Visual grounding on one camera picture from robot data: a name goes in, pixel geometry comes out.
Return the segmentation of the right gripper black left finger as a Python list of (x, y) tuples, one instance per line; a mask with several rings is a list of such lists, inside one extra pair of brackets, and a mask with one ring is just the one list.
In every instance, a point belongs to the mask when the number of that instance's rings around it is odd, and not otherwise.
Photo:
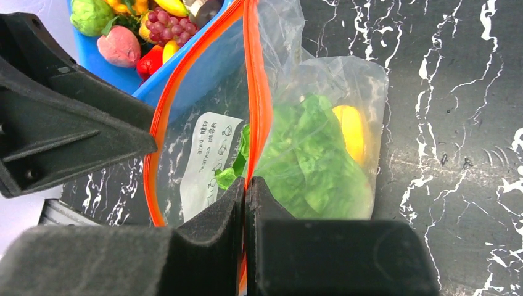
[(178, 228), (38, 226), (1, 260), (2, 295), (237, 295), (244, 179)]

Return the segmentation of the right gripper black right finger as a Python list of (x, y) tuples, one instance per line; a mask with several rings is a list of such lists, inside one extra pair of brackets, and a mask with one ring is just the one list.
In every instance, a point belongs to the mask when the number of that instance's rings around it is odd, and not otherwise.
[(248, 295), (438, 295), (418, 235), (393, 220), (299, 220), (265, 180), (245, 196)]

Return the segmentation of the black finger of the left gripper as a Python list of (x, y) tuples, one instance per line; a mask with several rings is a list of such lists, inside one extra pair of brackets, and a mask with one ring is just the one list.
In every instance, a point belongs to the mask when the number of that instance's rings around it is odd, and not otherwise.
[(153, 114), (78, 65), (36, 15), (1, 15), (2, 196), (44, 191), (155, 152)]

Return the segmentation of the green toy lettuce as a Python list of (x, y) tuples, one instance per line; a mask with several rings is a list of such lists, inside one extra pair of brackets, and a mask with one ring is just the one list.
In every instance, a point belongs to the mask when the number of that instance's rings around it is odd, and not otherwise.
[(256, 165), (273, 197), (298, 219), (367, 220), (374, 193), (345, 147), (327, 97), (307, 94), (273, 108), (273, 127)]

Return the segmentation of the green toy custard apple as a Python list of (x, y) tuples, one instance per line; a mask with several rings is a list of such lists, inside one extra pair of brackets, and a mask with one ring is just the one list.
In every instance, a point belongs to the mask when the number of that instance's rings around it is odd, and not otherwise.
[(70, 22), (83, 35), (100, 36), (105, 26), (115, 17), (113, 9), (102, 0), (70, 1)]

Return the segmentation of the yellow toy mango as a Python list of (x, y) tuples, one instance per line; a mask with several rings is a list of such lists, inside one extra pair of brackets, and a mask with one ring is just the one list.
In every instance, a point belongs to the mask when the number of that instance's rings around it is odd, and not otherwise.
[(332, 112), (339, 121), (347, 152), (362, 167), (366, 160), (366, 143), (361, 113), (350, 105), (338, 105)]

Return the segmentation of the clear zip top bag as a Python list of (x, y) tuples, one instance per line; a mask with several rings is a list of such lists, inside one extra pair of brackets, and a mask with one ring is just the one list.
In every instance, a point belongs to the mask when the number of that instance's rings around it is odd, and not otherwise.
[(238, 20), (242, 37), (249, 100), (247, 155), (240, 173), (248, 189), (256, 165), (273, 127), (273, 108), (298, 104), (307, 94), (325, 96), (332, 104), (356, 107), (364, 120), (366, 160), (361, 166), (375, 193), (382, 120), (388, 77), (383, 67), (355, 56), (313, 58), (302, 49), (304, 17), (298, 1), (240, 1), (228, 16), (213, 24), (169, 78), (157, 105), (151, 133), (157, 143), (166, 141), (170, 108), (183, 76), (209, 45)]

